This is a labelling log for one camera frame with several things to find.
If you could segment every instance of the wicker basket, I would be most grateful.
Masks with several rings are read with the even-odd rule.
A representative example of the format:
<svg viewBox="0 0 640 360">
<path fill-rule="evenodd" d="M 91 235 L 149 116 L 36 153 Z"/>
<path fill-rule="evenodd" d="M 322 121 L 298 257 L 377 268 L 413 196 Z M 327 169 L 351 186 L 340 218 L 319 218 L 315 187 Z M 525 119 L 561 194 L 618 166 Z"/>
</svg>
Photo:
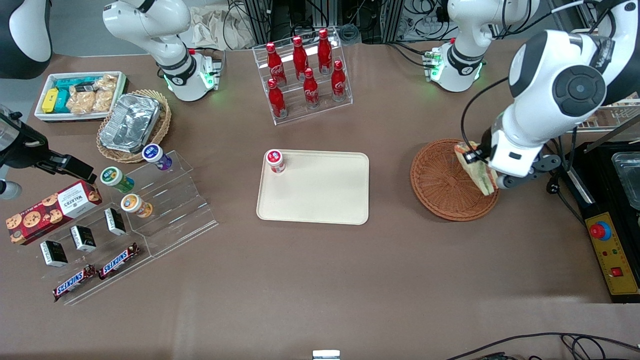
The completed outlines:
<svg viewBox="0 0 640 360">
<path fill-rule="evenodd" d="M 151 136 L 149 136 L 149 141 L 148 141 L 149 143 L 160 144 L 160 141 L 162 141 L 162 139 L 167 134 L 167 132 L 169 132 L 169 124 L 171 122 L 171 109 L 169 108 L 169 103 L 167 102 L 163 94 L 160 94 L 159 92 L 154 90 L 136 90 L 131 92 L 131 94 L 149 96 L 160 102 L 160 105 L 161 105 L 160 117 L 158 118 L 158 121 L 156 122 L 156 125 L 154 126 L 154 130 L 151 132 Z M 98 129 L 98 134 L 100 134 L 100 132 L 104 129 L 104 127 L 107 125 L 107 122 L 109 122 L 110 118 L 111 118 L 111 113 L 109 113 L 109 115 L 107 115 L 104 121 L 102 121 L 102 124 Z M 102 144 L 100 143 L 99 135 L 96 138 L 96 143 L 98 145 L 98 150 L 100 151 L 100 153 L 104 155 L 107 159 L 115 160 L 119 163 L 125 163 L 125 164 L 139 163 L 142 161 L 142 153 L 129 154 L 128 152 L 111 150 L 102 146 Z"/>
<path fill-rule="evenodd" d="M 411 186 L 434 214 L 453 221 L 471 221 L 493 209 L 499 190 L 484 196 L 471 180 L 454 151 L 461 141 L 442 139 L 423 147 L 411 164 Z"/>
</svg>

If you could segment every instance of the clear acrylic stand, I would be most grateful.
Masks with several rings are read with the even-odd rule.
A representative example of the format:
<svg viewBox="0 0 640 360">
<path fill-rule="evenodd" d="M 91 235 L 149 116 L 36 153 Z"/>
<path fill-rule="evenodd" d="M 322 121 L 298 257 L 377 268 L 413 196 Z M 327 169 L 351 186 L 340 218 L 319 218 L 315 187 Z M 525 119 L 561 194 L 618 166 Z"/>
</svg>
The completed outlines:
<svg viewBox="0 0 640 360">
<path fill-rule="evenodd" d="M 259 45 L 253 48 L 253 57 L 255 63 L 258 66 L 258 73 L 260 74 L 260 80 L 262 82 L 262 89 L 267 97 L 267 104 L 269 106 L 269 112 L 275 125 L 284 124 L 285 122 L 297 120 L 316 113 L 322 113 L 324 111 L 340 108 L 353 104 L 353 96 L 351 93 L 351 84 L 349 83 L 349 72 L 347 71 L 348 64 L 344 58 L 344 51 L 342 50 L 342 42 L 338 36 L 336 28 L 329 29 L 329 43 L 332 48 L 333 60 L 342 60 L 344 74 L 346 76 L 346 91 L 347 98 L 342 102 L 335 102 L 332 99 L 333 90 L 331 87 L 331 74 L 322 75 L 318 70 L 318 57 L 317 49 L 319 37 L 317 32 L 300 34 L 303 41 L 303 47 L 307 52 L 309 67 L 314 70 L 314 76 L 318 84 L 318 94 L 320 96 L 320 106 L 316 109 L 307 108 L 305 102 L 305 93 L 303 91 L 302 83 L 296 79 L 296 69 L 293 65 L 293 42 L 291 38 L 285 38 L 273 42 L 276 45 L 276 52 L 282 59 L 282 65 L 285 69 L 285 75 L 287 76 L 287 85 L 280 87 L 284 94 L 284 102 L 287 106 L 288 115 L 284 119 L 278 119 L 273 116 L 271 111 L 271 103 L 269 102 L 269 87 L 267 81 L 271 79 L 271 72 L 267 65 L 267 49 L 265 45 Z"/>
<path fill-rule="evenodd" d="M 149 217 L 140 218 L 124 212 L 120 209 L 120 200 L 124 194 L 113 188 L 100 186 L 102 204 L 34 242 L 37 245 L 32 247 L 37 247 L 37 251 L 40 251 L 39 244 L 44 240 L 59 242 L 67 255 L 68 264 L 61 268 L 47 266 L 42 256 L 37 257 L 38 266 L 44 273 L 42 279 L 51 285 L 51 290 L 77 274 L 86 264 L 99 270 L 134 242 L 141 249 L 138 255 L 107 279 L 100 280 L 95 275 L 62 296 L 60 301 L 65 305 L 77 304 L 142 265 L 218 225 L 207 201 L 200 196 L 189 175 L 193 168 L 176 151 L 169 152 L 168 155 L 173 160 L 173 165 L 167 171 L 160 171 L 154 164 L 147 163 L 128 173 L 135 181 L 132 193 L 137 193 L 154 207 Z M 123 216 L 126 234 L 117 236 L 109 232 L 104 218 L 104 210 L 108 208 L 117 210 Z M 96 242 L 93 252 L 76 250 L 70 233 L 70 228 L 74 225 L 91 229 Z"/>
</svg>

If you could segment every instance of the cookie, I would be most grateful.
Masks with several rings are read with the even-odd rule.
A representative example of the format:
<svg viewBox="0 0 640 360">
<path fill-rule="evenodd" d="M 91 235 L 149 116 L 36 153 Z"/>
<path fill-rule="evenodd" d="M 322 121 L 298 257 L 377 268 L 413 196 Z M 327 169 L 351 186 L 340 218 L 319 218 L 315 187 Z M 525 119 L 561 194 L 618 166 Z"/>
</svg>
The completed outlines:
<svg viewBox="0 0 640 360">
<path fill-rule="evenodd" d="M 38 225 L 40 222 L 40 213 L 37 211 L 32 211 L 24 216 L 24 226 L 26 227 L 34 227 Z"/>
<path fill-rule="evenodd" d="M 22 222 L 22 216 L 20 214 L 16 214 L 8 219 L 6 219 L 6 228 L 11 230 L 15 229 Z"/>
<path fill-rule="evenodd" d="M 50 197 L 44 199 L 42 201 L 42 205 L 51 206 L 51 205 L 55 204 L 56 201 L 58 201 L 58 193 L 55 193 L 55 194 L 51 195 Z"/>
<path fill-rule="evenodd" d="M 89 201 L 100 200 L 100 195 L 97 192 L 89 192 Z"/>
<path fill-rule="evenodd" d="M 55 224 L 62 220 L 62 212 L 60 210 L 54 209 L 49 213 L 51 215 L 51 223 Z"/>
<path fill-rule="evenodd" d="M 24 236 L 22 235 L 22 231 L 18 230 L 15 233 L 11 234 L 11 242 L 14 244 L 24 243 Z"/>
</svg>

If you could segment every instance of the aluminum foil container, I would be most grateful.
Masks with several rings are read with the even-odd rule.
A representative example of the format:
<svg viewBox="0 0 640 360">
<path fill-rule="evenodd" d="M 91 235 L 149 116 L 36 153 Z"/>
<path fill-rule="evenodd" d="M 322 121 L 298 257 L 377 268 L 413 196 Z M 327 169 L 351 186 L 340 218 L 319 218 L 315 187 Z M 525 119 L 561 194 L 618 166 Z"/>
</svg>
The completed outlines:
<svg viewBox="0 0 640 360">
<path fill-rule="evenodd" d="M 109 122 L 100 132 L 100 143 L 107 149 L 138 154 L 147 143 L 160 117 L 158 100 L 123 94 L 113 108 Z"/>
</svg>

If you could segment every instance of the beige tray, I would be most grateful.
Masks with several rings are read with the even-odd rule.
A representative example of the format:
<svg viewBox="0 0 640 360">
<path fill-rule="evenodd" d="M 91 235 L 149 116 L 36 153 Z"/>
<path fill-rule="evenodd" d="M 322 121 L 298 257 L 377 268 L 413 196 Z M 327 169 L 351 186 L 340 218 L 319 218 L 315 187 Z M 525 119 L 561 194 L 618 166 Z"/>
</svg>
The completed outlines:
<svg viewBox="0 0 640 360">
<path fill-rule="evenodd" d="M 361 152 L 281 150 L 285 170 L 262 161 L 263 220 L 362 225 L 369 218 L 369 158 Z"/>
</svg>

